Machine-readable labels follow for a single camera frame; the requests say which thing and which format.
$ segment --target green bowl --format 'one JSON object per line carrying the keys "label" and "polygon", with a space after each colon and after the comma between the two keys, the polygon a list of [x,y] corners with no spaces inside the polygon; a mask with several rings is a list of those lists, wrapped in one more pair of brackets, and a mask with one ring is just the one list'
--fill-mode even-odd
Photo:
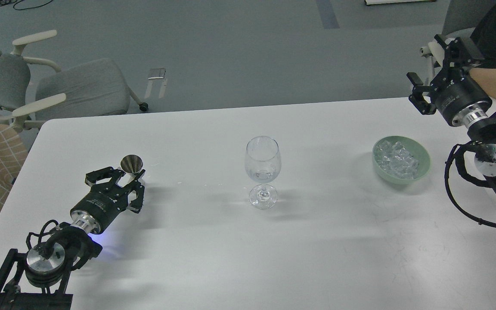
{"label": "green bowl", "polygon": [[[378,163],[376,162],[375,153],[378,149],[378,145],[386,140],[390,141],[390,143],[392,144],[395,144],[395,142],[399,141],[405,147],[405,149],[407,149],[413,155],[413,157],[418,160],[417,176],[415,179],[400,179],[394,175],[388,174],[378,165]],[[374,166],[374,170],[376,170],[376,173],[378,173],[378,175],[380,175],[382,179],[394,184],[407,185],[423,178],[430,170],[430,164],[430,155],[428,154],[426,149],[415,140],[409,139],[407,137],[385,137],[378,140],[378,142],[374,144],[374,147],[372,147],[372,165]]]}

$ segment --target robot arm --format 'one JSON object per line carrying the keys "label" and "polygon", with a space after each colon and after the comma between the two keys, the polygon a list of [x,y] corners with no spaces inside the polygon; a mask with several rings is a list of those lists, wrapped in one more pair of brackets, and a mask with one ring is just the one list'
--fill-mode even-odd
{"label": "robot arm", "polygon": [[[449,126],[464,125],[467,129],[471,141],[453,148],[446,163],[445,174],[449,198],[461,210],[449,190],[449,167],[453,161],[459,174],[467,181],[492,188],[496,193],[496,112],[491,116],[486,114],[491,107],[491,99],[470,77],[470,69],[484,60],[476,45],[469,38],[458,37],[449,43],[441,35],[434,38],[445,52],[441,70],[429,86],[424,85],[416,73],[407,73],[413,84],[409,100],[421,114],[431,115],[439,111]],[[430,102],[425,99],[425,93],[429,94]],[[485,180],[478,180],[467,174],[463,157],[465,152],[475,153],[474,164]],[[480,224],[496,227],[494,223],[475,218],[466,211],[461,212]]]}

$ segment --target black cable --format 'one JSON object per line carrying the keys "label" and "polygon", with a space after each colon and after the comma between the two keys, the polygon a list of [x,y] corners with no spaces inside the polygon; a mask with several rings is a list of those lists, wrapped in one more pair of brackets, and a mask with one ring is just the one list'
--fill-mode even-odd
{"label": "black cable", "polygon": [[13,4],[15,2],[16,0],[0,0],[0,6],[6,6],[8,4]]}
{"label": "black cable", "polygon": [[12,5],[12,8],[14,8],[17,11],[24,11],[24,10],[29,10],[29,9],[41,8],[42,6],[46,6],[49,3],[53,2],[53,0],[49,0],[49,2],[47,2],[46,4],[42,4],[41,6],[31,6],[29,8],[17,9],[16,5],[19,4],[20,2],[24,2],[24,0],[18,0],[15,4]]}
{"label": "black cable", "polygon": [[48,220],[47,223],[45,223],[43,225],[43,227],[41,228],[40,234],[37,236],[37,243],[38,243],[38,245],[41,243],[41,238],[45,237],[48,234],[51,234],[50,232],[48,232],[48,233],[45,232],[45,229],[51,223],[55,224],[55,227],[59,225],[59,222],[57,222],[56,220]]}
{"label": "black cable", "polygon": [[451,165],[453,164],[453,160],[455,159],[455,151],[458,147],[464,147],[465,145],[460,145],[457,144],[451,149],[451,152],[449,153],[449,157],[447,157],[447,161],[445,162],[445,190],[447,191],[447,196],[453,203],[453,205],[459,210],[462,214],[470,218],[471,220],[476,221],[479,225],[485,225],[485,226],[490,226],[493,228],[496,228],[496,223],[489,222],[488,220],[484,220],[482,218],[478,218],[477,216],[474,216],[472,214],[469,214],[466,212],[455,200],[453,197],[453,193],[451,192],[451,188],[449,186],[449,170],[451,169]]}
{"label": "black cable", "polygon": [[0,0],[0,6],[7,6],[9,4],[12,4],[12,8],[14,8],[15,10],[17,11],[24,11],[24,10],[29,10],[29,9],[35,9],[35,8],[41,8],[42,6],[46,6],[48,5],[49,3],[53,2],[53,0],[49,0],[48,2],[40,5],[40,6],[31,6],[29,8],[21,8],[21,9],[17,9],[16,8],[16,5],[21,3],[21,2],[24,2],[24,0]]}

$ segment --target chair seat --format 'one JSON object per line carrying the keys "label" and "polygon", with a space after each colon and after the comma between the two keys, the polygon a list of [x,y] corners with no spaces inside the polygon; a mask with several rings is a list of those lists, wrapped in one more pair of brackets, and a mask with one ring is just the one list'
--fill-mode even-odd
{"label": "chair seat", "polygon": [[125,114],[130,104],[122,72],[112,59],[99,59],[41,79],[36,100],[65,93],[66,101],[36,112],[36,120]]}

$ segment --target gray chair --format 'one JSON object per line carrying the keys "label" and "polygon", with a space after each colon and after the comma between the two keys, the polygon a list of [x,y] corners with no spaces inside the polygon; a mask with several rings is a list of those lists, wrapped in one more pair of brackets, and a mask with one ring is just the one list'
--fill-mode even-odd
{"label": "gray chair", "polygon": [[451,0],[441,34],[447,37],[470,37],[495,3],[496,0]]}
{"label": "gray chair", "polygon": [[[29,43],[45,40],[56,30],[29,35],[12,42],[11,53],[0,51],[0,124],[16,131],[39,128],[52,118],[76,118],[125,114],[130,96],[142,111],[148,106],[132,92],[122,72],[112,59],[98,59],[62,71],[48,59],[22,56]],[[28,64],[48,65],[55,74],[40,80],[36,101],[26,104],[26,88],[30,83]]]}

